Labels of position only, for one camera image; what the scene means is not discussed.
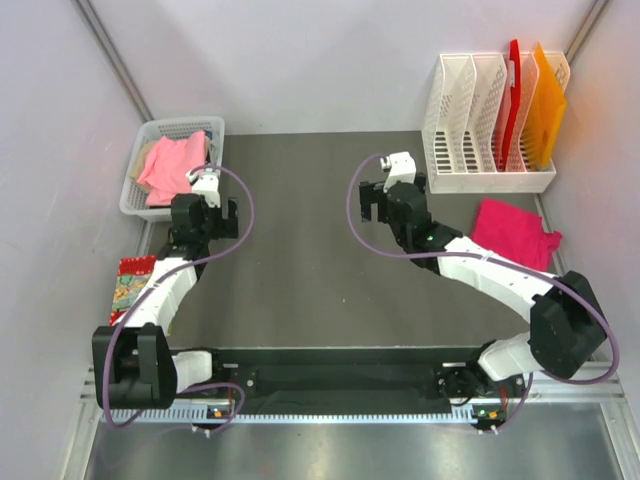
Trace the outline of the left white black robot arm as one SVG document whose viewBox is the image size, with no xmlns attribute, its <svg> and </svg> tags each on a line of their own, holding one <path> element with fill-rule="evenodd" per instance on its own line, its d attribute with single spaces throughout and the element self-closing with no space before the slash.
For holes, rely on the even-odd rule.
<svg viewBox="0 0 640 480">
<path fill-rule="evenodd" d="M 211 206 L 198 194 L 171 203 L 171 227 L 149 279 L 112 326 L 92 336 L 96 396 L 104 410 L 166 409 L 194 386 L 205 396 L 226 387 L 225 370 L 205 350 L 173 354 L 167 333 L 178 307 L 208 262 L 209 244 L 239 237 L 237 201 Z"/>
</svg>

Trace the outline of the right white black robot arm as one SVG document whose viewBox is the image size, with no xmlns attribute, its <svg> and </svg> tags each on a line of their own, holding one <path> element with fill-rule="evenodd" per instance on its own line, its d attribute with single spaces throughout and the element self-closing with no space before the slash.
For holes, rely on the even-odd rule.
<svg viewBox="0 0 640 480">
<path fill-rule="evenodd" d="M 528 324 L 525 333 L 480 347 L 466 372 L 474 393 L 490 395 L 503 380 L 534 372 L 573 383 L 609 339 L 608 323 L 583 275 L 570 271 L 559 277 L 522 266 L 434 220 L 424 177 L 391 187 L 362 182 L 358 195 L 362 220 L 387 225 L 402 250 L 400 258 L 474 288 Z"/>
</svg>

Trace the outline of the light pink t shirt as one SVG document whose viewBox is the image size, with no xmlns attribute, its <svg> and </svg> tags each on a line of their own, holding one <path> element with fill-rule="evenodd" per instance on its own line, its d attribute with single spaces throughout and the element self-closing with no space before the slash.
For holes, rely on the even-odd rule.
<svg viewBox="0 0 640 480">
<path fill-rule="evenodd" d="M 136 177 L 140 188 L 147 191 L 147 207 L 167 207 L 176 195 L 191 192 L 187 174 L 205 164 L 209 143 L 203 130 L 186 139 L 172 140 L 163 136 L 153 143 Z"/>
</svg>

